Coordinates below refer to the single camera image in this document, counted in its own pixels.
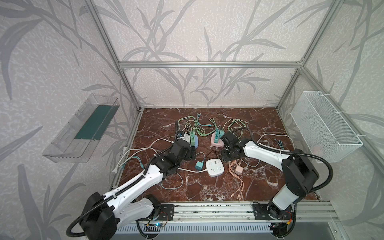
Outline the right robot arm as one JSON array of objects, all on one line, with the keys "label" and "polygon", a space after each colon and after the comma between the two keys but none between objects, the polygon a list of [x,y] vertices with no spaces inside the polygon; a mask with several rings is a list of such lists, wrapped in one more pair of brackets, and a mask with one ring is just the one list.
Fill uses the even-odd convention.
[{"label": "right robot arm", "polygon": [[[327,160],[316,155],[306,154],[302,150],[278,150],[256,143],[253,139],[239,139],[231,132],[225,133],[221,140],[224,143],[224,149],[221,151],[223,161],[252,158],[272,165],[283,172],[285,185],[266,207],[266,211],[272,218],[277,219],[291,205],[297,204],[309,193],[324,188],[333,179],[334,171]],[[328,169],[326,180],[318,186],[315,186],[315,183],[320,178],[320,174],[310,159],[322,162]]]}]

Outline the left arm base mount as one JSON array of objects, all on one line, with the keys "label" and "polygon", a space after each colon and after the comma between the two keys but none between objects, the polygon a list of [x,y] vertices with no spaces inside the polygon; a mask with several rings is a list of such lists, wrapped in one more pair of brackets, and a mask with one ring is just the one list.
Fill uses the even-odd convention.
[{"label": "left arm base mount", "polygon": [[152,221],[172,221],[175,213],[175,205],[165,204],[153,209],[149,219]]}]

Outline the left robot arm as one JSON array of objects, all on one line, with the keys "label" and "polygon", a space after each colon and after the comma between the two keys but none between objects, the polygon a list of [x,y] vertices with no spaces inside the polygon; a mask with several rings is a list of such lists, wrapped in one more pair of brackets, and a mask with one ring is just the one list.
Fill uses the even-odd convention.
[{"label": "left robot arm", "polygon": [[155,154],[145,169],[125,184],[103,195],[92,194],[82,214],[67,228],[70,238],[87,237],[89,240],[110,240],[116,231],[131,222],[149,217],[161,203],[154,197],[140,201],[136,198],[147,189],[175,174],[183,161],[191,160],[192,147],[185,140]]}]

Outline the white power strip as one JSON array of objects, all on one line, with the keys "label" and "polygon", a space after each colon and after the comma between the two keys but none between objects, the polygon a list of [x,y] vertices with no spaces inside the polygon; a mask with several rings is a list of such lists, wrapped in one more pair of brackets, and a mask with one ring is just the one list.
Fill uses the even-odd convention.
[{"label": "white power strip", "polygon": [[220,159],[210,159],[206,161],[206,170],[210,177],[217,177],[224,173],[224,165]]}]

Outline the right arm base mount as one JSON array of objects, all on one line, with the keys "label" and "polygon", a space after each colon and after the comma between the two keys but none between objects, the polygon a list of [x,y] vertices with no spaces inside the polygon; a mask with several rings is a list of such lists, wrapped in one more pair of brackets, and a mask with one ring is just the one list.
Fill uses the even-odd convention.
[{"label": "right arm base mount", "polygon": [[252,209],[255,220],[276,220],[276,221],[291,221],[294,215],[294,208],[288,206],[286,210],[280,210],[275,205],[268,203],[262,204],[253,202]]}]

